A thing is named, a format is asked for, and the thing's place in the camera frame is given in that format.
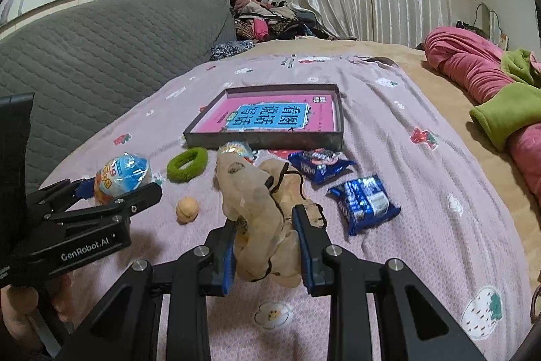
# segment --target screw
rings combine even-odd
[[[147,269],[147,266],[148,262],[144,259],[136,260],[132,263],[132,269],[137,272],[144,271]]]
[[[210,253],[210,249],[205,245],[199,245],[194,248],[194,254],[197,257],[205,257],[208,253]]]
[[[389,260],[388,265],[393,271],[402,271],[404,269],[404,262],[402,262],[399,258],[392,258]]]
[[[342,254],[342,248],[340,248],[338,245],[329,245],[327,248],[325,248],[325,251],[328,255],[337,257],[340,254]]]

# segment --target human hand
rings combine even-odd
[[[71,295],[71,280],[67,274],[59,277],[60,289],[51,298],[52,306],[62,322],[69,321],[74,314]],[[36,310],[38,293],[31,287],[6,286],[2,288],[0,304],[4,324],[13,338],[29,351],[42,348],[40,338],[34,332],[27,315]]]

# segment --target plastic wrapper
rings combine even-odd
[[[339,154],[327,149],[295,152],[287,157],[289,162],[315,184],[334,178],[355,161],[340,159]]]
[[[94,180],[94,199],[105,205],[114,198],[152,181],[147,159],[124,153],[113,158],[98,170]]]
[[[378,175],[368,176],[329,188],[338,208],[348,221],[348,234],[356,236],[365,228],[374,227],[400,213],[390,203]]]
[[[255,154],[247,142],[231,141],[229,143],[225,143],[223,146],[220,146],[220,148],[218,149],[218,153],[221,154],[232,152],[242,156],[244,159],[246,159],[246,161],[251,162],[251,164],[254,163]]]

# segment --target green cloth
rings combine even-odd
[[[541,87],[541,74],[530,63],[530,54],[527,49],[505,51],[500,68],[515,82]]]
[[[489,101],[473,108],[470,116],[501,152],[513,132],[541,123],[541,89],[525,83],[505,85]]]

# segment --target box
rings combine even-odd
[[[253,149],[340,151],[340,91],[334,84],[225,89],[189,124],[184,137],[188,147],[206,149],[246,141]]]

